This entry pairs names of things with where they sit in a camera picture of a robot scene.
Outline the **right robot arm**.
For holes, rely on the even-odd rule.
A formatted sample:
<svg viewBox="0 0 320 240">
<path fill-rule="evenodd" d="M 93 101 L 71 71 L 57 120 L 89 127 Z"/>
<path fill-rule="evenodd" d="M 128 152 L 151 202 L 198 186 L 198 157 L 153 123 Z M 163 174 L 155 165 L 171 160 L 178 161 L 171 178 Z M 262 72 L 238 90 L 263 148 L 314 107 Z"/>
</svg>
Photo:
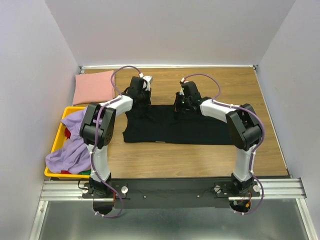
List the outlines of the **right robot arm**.
<svg viewBox="0 0 320 240">
<path fill-rule="evenodd" d="M 235 169 L 230 177 L 228 190 L 241 196 L 254 182 L 254 160 L 257 148 L 265 139 L 265 127 L 250 104 L 233 105 L 214 98 L 201 97 L 196 84 L 184 78 L 181 90 L 176 93 L 177 111 L 191 111 L 227 124 L 233 145 L 236 147 Z"/>
</svg>

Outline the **black t-shirt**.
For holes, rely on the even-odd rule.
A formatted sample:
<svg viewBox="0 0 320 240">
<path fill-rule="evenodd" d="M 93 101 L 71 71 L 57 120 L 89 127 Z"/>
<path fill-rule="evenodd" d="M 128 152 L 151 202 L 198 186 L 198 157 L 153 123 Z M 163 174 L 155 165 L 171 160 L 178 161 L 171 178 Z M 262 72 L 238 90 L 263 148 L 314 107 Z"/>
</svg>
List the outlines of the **black t-shirt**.
<svg viewBox="0 0 320 240">
<path fill-rule="evenodd" d="M 164 142 L 191 145 L 232 145 L 228 125 L 194 112 L 177 112 L 173 105 L 150 105 L 125 113 L 126 143 Z"/>
</svg>

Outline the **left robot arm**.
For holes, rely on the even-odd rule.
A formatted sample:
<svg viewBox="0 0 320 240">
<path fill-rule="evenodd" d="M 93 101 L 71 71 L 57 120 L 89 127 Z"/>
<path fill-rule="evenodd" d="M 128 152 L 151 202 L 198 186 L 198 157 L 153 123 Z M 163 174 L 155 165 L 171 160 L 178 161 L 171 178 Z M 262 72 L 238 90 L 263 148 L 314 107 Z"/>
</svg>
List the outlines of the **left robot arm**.
<svg viewBox="0 0 320 240">
<path fill-rule="evenodd" d="M 112 195 L 108 145 L 113 137 L 116 118 L 138 104 L 149 105 L 152 82 L 152 76 L 134 76 L 129 87 L 114 99 L 103 103 L 92 102 L 87 106 L 79 135 L 90 156 L 88 194 L 101 198 Z"/>
</svg>

